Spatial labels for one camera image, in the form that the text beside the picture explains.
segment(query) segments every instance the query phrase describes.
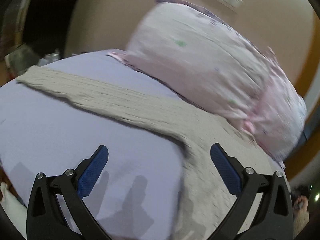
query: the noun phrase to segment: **pillow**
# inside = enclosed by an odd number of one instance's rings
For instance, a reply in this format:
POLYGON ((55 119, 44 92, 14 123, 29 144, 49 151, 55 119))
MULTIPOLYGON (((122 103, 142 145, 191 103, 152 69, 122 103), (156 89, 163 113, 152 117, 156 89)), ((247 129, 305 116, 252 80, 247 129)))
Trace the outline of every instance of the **pillow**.
MULTIPOLYGON (((218 21, 218 22, 221 22, 222 24, 226 25, 226 26, 229 26, 227 23, 225 23, 223 20, 221 20, 218 16, 216 16, 215 14, 213 14, 212 12, 210 12, 209 10, 207 10, 206 8, 202 7, 202 6, 198 6, 198 5, 195 5, 193 3, 189 3, 187 1, 184 1, 184 0, 155 0, 156 4, 159 4, 159 3, 162 3, 162 2, 170 2, 170 3, 179 3, 179 4, 184 4, 184 5, 187 5, 195 10, 197 10, 198 12, 201 12, 207 16, 209 16, 210 18, 218 21)), ((254 46, 250 41, 248 41, 257 51, 258 48, 256 46, 254 46)))
POLYGON ((278 163, 298 143, 307 116, 306 104, 280 68, 271 51, 270 77, 261 100, 248 114, 244 130, 278 163))
POLYGON ((241 130, 269 60, 238 32, 197 10, 161 3, 140 22, 124 60, 241 130))

